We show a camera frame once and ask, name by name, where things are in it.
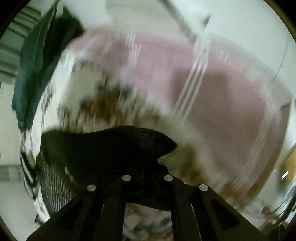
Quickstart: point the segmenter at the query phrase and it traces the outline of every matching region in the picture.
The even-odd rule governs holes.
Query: white wall
[[[44,15],[56,0],[31,0],[28,4],[41,11]],[[109,20],[105,11],[105,0],[61,0],[59,7],[65,5],[72,14],[76,15],[85,28],[96,27]]]
[[[18,241],[25,241],[39,225],[36,210],[22,182],[0,182],[0,215]]]
[[[296,97],[296,43],[289,34],[286,56],[277,76],[282,80]]]
[[[11,109],[14,85],[0,90],[0,165],[20,164],[20,134],[16,114]]]

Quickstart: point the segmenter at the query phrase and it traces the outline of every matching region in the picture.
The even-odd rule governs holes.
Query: white stripe
[[[137,55],[137,49],[138,49],[138,44],[135,44],[131,47],[131,58],[129,61],[129,67],[131,70],[133,70],[134,62],[136,61],[136,55]]]
[[[52,170],[54,173],[54,184],[53,184],[53,188],[54,188],[54,211],[57,210],[57,182],[58,182],[58,178],[57,178],[57,174],[54,170]]]
[[[130,51],[128,52],[128,65],[130,65],[131,62],[131,55],[132,55],[132,49],[130,49]]]
[[[39,215],[41,215],[42,219],[44,220],[44,222],[46,222],[47,220],[50,219],[50,215],[48,213],[48,210],[44,204],[43,198],[42,198],[42,192],[41,189],[39,187],[39,192],[38,192],[38,197],[37,197],[37,203],[39,204],[39,206],[42,206],[43,212],[41,211],[41,209],[38,206],[38,211],[37,212]]]
[[[267,105],[266,111],[259,126],[256,140],[251,147],[246,164],[242,168],[239,177],[232,183],[232,187],[234,190],[239,189],[243,185],[243,183],[247,180],[247,178],[250,176],[253,169],[255,168],[260,157],[261,150],[266,142],[267,134],[270,129],[273,116],[276,112],[276,108],[270,106],[270,103],[272,103],[272,95],[271,93],[267,93],[266,91],[267,90],[264,90],[264,86],[262,86],[261,92],[263,92],[262,94],[265,95],[264,100]]]
[[[54,209],[54,199],[55,199],[55,194],[54,194],[54,188],[53,188],[53,180],[54,180],[54,174],[52,172],[52,170],[50,170],[50,181],[49,181],[49,187],[52,191],[51,191],[51,199],[50,199],[50,203],[51,203],[51,209]]]
[[[69,192],[70,192],[70,191],[67,191],[67,192],[66,192],[66,198],[67,198],[67,201],[69,200]]]
[[[29,193],[30,194],[30,198],[33,199],[33,190],[29,186],[29,184],[27,183],[27,180],[25,178],[24,178],[24,184],[25,184],[25,189],[26,189],[27,193]]]
[[[196,69],[196,65],[197,65],[197,60],[194,62],[193,66],[191,68],[191,71],[190,71],[190,73],[189,73],[189,75],[188,75],[188,77],[186,79],[186,82],[185,82],[185,84],[184,84],[184,86],[182,88],[182,91],[181,91],[180,95],[179,95],[179,98],[177,100],[177,103],[175,105],[175,108],[173,110],[173,113],[175,113],[176,112],[176,109],[179,107],[179,104],[180,104],[180,102],[181,102],[181,100],[183,98],[183,95],[184,95],[184,93],[185,93],[185,91],[186,91],[186,89],[188,87],[188,84],[189,84],[189,82],[190,82],[190,80],[192,78],[192,75],[193,75],[193,73],[194,73],[194,71]]]
[[[196,79],[197,79],[197,77],[198,77],[198,74],[200,73],[200,69],[201,69],[201,67],[202,67],[202,64],[199,63],[199,64],[198,64],[197,71],[195,72],[194,78],[193,78],[193,80],[192,80],[192,82],[191,82],[191,85],[190,85],[190,87],[189,87],[189,90],[188,90],[188,92],[187,92],[187,95],[185,96],[184,102],[183,102],[183,104],[181,105],[179,115],[182,114],[182,112],[183,112],[183,110],[184,110],[184,107],[185,107],[186,103],[188,102],[188,99],[189,99],[190,94],[191,94],[191,92],[192,92],[192,90],[193,90],[193,87],[195,86],[195,82],[196,82]]]
[[[130,35],[131,35],[131,34],[128,34],[127,37],[126,37],[126,46],[128,46],[129,39],[130,39]]]
[[[131,44],[131,36],[132,36],[132,34],[130,33],[130,34],[128,35],[128,40],[127,40],[127,46],[128,46],[128,47],[129,47],[130,44]]]
[[[200,90],[200,86],[201,86],[201,84],[202,84],[202,80],[203,80],[203,77],[204,77],[204,75],[205,75],[205,71],[207,70],[207,65],[208,65],[208,63],[206,62],[206,63],[204,64],[203,69],[202,69],[202,74],[200,75],[200,78],[199,78],[199,80],[198,80],[198,84],[197,84],[197,86],[196,86],[196,88],[195,88],[195,91],[194,91],[194,93],[193,93],[193,97],[192,97],[192,99],[191,99],[191,101],[190,101],[190,103],[189,103],[189,105],[188,105],[188,108],[187,108],[187,110],[186,110],[186,112],[185,112],[184,120],[187,119],[187,116],[188,116],[188,114],[189,114],[189,111],[191,110],[192,105],[193,105],[193,103],[194,103],[194,101],[195,101],[195,99],[196,99],[196,96],[197,96],[197,94],[198,94],[198,92],[199,92],[199,90]]]
[[[133,62],[132,62],[132,70],[135,70],[135,68],[136,68],[138,56],[140,54],[141,48],[142,48],[142,44],[136,44],[135,54],[134,54]]]
[[[135,39],[136,39],[136,34],[135,33],[131,33],[130,34],[130,38],[129,38],[129,42],[128,42],[128,47],[134,45]]]
[[[61,179],[58,178],[58,182],[57,182],[57,188],[58,188],[58,197],[57,200],[59,201],[58,202],[58,209],[57,210],[60,210],[62,208],[62,201],[63,201],[63,196],[62,196],[62,182],[61,182]]]
[[[22,160],[22,166],[23,166],[24,171],[25,171],[25,175],[29,178],[31,184],[33,184],[34,179],[33,179],[33,177],[31,176],[29,170],[27,169],[27,166],[25,165],[25,162],[24,162],[23,157],[21,157],[21,160]]]

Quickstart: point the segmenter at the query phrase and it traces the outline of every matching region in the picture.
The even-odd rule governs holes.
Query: blurry object
[[[178,143],[159,159],[172,175],[193,186],[206,183],[242,210],[268,179],[283,143],[288,116],[277,99],[281,91],[269,68],[225,40],[198,39],[194,46],[98,28],[64,51],[32,128],[21,133],[21,151],[42,155],[42,133],[52,129],[154,129]],[[46,210],[43,195],[39,189],[35,203]],[[161,227],[142,213],[131,215]],[[42,215],[50,217],[47,210]]]
[[[291,2],[287,0],[264,0],[281,18],[293,39],[296,41],[296,18]]]
[[[193,0],[161,0],[190,41],[203,37],[211,14]]]
[[[293,146],[291,154],[281,165],[282,176],[280,177],[285,187],[292,184],[296,176],[296,145]]]
[[[55,18],[58,1],[25,40],[20,55],[20,69],[12,99],[20,130],[30,128],[42,92],[68,42],[81,34],[76,19],[64,9]]]
[[[183,27],[160,0],[106,0],[106,12],[110,21],[105,25],[111,24],[118,30],[133,30],[188,41]]]

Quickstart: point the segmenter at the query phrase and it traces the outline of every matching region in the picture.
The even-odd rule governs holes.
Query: brown pattern
[[[145,100],[140,93],[132,96],[130,89],[123,88],[120,84],[112,86],[109,82],[110,77],[106,74],[104,84],[98,86],[97,94],[81,102],[76,117],[72,116],[70,108],[61,104],[57,110],[60,130],[82,133],[83,125],[91,121],[104,122],[110,127],[141,126],[143,120],[158,122],[160,116],[155,107],[148,107],[142,111]]]
[[[54,96],[54,89],[51,85],[48,85],[44,91],[43,100],[41,103],[41,111],[42,111],[42,118],[41,118],[41,129],[44,129],[44,117],[45,113],[48,109],[48,106]]]

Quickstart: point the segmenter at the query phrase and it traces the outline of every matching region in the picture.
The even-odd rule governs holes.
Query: patterned fabric
[[[39,157],[41,135],[53,129],[155,129],[178,143],[159,159],[172,175],[190,185],[206,183],[233,205],[244,206],[253,198],[248,190],[275,162],[272,154],[280,150],[287,122],[269,70],[246,56],[219,41],[191,46],[105,28],[86,33],[61,56],[32,128],[21,133],[21,151]],[[44,170],[54,179],[46,185],[65,180],[61,169]],[[70,174],[67,178],[75,181]],[[47,209],[54,212],[72,197],[59,186],[55,196],[38,188],[35,203],[45,220]],[[168,216],[127,205],[124,234],[169,240],[171,231],[163,231],[171,225]]]

